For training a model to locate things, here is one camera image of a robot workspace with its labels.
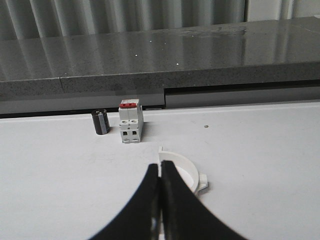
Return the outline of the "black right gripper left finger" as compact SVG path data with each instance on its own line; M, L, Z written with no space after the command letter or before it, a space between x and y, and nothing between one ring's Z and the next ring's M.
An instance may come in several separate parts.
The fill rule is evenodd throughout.
M160 178L157 164L147 171L124 208L92 240L158 240L160 234Z

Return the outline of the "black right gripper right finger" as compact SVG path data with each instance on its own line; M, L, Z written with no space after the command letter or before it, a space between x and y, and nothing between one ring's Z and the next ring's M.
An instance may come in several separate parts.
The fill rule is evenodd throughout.
M193 194L174 163L161 162L161 197L166 240L244 240Z

